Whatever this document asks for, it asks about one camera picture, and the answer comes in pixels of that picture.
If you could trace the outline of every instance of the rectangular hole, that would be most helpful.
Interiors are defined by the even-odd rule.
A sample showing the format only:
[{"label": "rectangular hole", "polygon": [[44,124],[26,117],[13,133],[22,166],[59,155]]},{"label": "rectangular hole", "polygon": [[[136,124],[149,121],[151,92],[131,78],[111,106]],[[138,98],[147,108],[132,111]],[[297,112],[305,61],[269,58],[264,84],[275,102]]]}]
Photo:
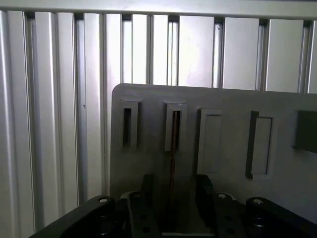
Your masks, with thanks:
[{"label": "rectangular hole", "polygon": [[81,12],[74,13],[74,18],[75,20],[84,20],[84,13],[81,13]]},{"label": "rectangular hole", "polygon": [[172,151],[179,149],[180,111],[173,111]]},{"label": "rectangular hole", "polygon": [[255,88],[255,90],[258,90],[258,91],[265,91],[265,88],[266,88],[268,33],[269,33],[269,21],[266,19],[260,19],[259,20],[259,36],[258,36],[257,75],[256,75],[256,88]]},{"label": "rectangular hole", "polygon": [[122,21],[132,21],[132,15],[131,14],[122,14],[121,19],[122,19]]},{"label": "rectangular hole", "polygon": [[178,22],[179,23],[179,16],[178,15],[169,15],[168,22]]},{"label": "rectangular hole", "polygon": [[131,108],[125,108],[123,112],[123,147],[131,143]]},{"label": "rectangular hole", "polygon": [[224,19],[215,18],[213,28],[212,87],[222,87]]}]

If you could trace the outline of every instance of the screw head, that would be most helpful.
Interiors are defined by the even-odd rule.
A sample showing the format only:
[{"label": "screw head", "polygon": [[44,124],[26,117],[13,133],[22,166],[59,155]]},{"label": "screw head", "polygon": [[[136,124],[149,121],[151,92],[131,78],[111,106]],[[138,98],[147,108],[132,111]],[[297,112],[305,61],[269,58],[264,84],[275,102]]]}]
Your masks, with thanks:
[{"label": "screw head", "polygon": [[261,205],[263,202],[259,199],[254,199],[253,200],[254,203],[256,203],[257,205]]},{"label": "screw head", "polygon": [[106,198],[99,199],[99,202],[107,202],[107,201],[108,201],[108,199],[106,199]]},{"label": "screw head", "polygon": [[218,194],[218,197],[222,198],[222,199],[225,199],[227,196],[221,193],[221,194]]}]

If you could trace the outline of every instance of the gray metal plate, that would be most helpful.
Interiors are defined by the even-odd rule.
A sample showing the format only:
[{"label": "gray metal plate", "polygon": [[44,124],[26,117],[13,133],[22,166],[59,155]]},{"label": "gray metal plate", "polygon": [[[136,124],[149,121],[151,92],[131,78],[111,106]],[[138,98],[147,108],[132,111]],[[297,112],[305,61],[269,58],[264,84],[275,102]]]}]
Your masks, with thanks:
[{"label": "gray metal plate", "polygon": [[[131,112],[130,138],[137,138],[136,144],[131,141],[132,146],[122,145],[127,101],[138,105],[131,107],[138,110]],[[128,190],[138,190],[142,176],[154,174],[156,209],[166,204],[169,104],[186,108],[180,119],[185,117],[186,126],[180,127],[182,138],[175,169],[175,199],[179,199],[180,216],[190,220],[190,193],[195,174],[200,173],[209,175],[216,191],[233,194],[240,202],[262,196],[316,223],[317,154],[292,147],[297,111],[317,111],[317,95],[313,94],[118,85],[112,93],[111,196],[119,198]],[[250,165],[247,154],[251,111],[259,113]]]}]

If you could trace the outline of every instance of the rectangular block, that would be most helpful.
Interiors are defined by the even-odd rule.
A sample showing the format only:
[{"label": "rectangular block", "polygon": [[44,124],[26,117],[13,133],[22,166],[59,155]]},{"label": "rectangular block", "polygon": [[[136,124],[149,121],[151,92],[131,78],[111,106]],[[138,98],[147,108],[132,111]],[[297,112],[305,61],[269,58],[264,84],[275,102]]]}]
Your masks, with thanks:
[{"label": "rectangular block", "polygon": [[147,15],[132,15],[132,83],[149,81],[149,20]]},{"label": "rectangular block", "polygon": [[211,87],[213,17],[180,16],[178,85]]},{"label": "rectangular block", "polygon": [[197,173],[217,173],[220,159],[221,115],[218,109],[202,109]]},{"label": "rectangular block", "polygon": [[110,181],[110,141],[112,91],[122,82],[121,74],[121,14],[106,14],[106,194]]},{"label": "rectangular block", "polygon": [[30,65],[27,54],[27,39],[31,39],[30,22],[21,11],[9,11],[8,31],[11,54],[12,98],[14,110],[15,159],[18,173],[18,208],[20,234],[29,237],[35,231],[34,170],[31,170],[34,159],[31,140],[31,80]]},{"label": "rectangular block", "polygon": [[102,15],[84,14],[88,199],[105,190],[103,30]]},{"label": "rectangular block", "polygon": [[317,112],[298,111],[294,147],[317,153]]},{"label": "rectangular block", "polygon": [[121,74],[122,74],[122,83],[132,83],[132,22],[130,20],[123,20],[120,25],[122,27],[120,31],[120,39],[121,39],[121,52],[118,53],[117,56],[122,55],[121,61]]},{"label": "rectangular block", "polygon": [[56,15],[35,12],[44,225],[63,214]]},{"label": "rectangular block", "polygon": [[311,54],[311,65],[308,78],[308,93],[317,93],[317,21],[313,22],[313,40]]},{"label": "rectangular block", "polygon": [[276,151],[277,126],[271,112],[251,111],[246,161],[246,177],[267,179],[272,175]]},{"label": "rectangular block", "polygon": [[258,118],[253,147],[252,170],[253,175],[267,174],[267,161],[269,140],[271,134],[271,122],[269,118]]},{"label": "rectangular block", "polygon": [[225,19],[223,88],[255,90],[258,34],[258,19]]},{"label": "rectangular block", "polygon": [[168,16],[153,16],[153,79],[156,85],[167,84]]},{"label": "rectangular block", "polygon": [[298,91],[302,35],[302,20],[269,21],[266,91]]},{"label": "rectangular block", "polygon": [[61,155],[64,213],[79,205],[77,170],[77,92],[75,22],[72,13],[58,13]]}]

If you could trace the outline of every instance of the dark block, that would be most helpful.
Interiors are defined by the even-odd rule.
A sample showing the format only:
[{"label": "dark block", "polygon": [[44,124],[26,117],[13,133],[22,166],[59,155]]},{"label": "dark block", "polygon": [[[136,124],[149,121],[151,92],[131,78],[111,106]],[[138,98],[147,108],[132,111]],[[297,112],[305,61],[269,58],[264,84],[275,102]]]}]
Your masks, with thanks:
[{"label": "dark block", "polygon": [[317,153],[317,112],[298,111],[294,147]]}]

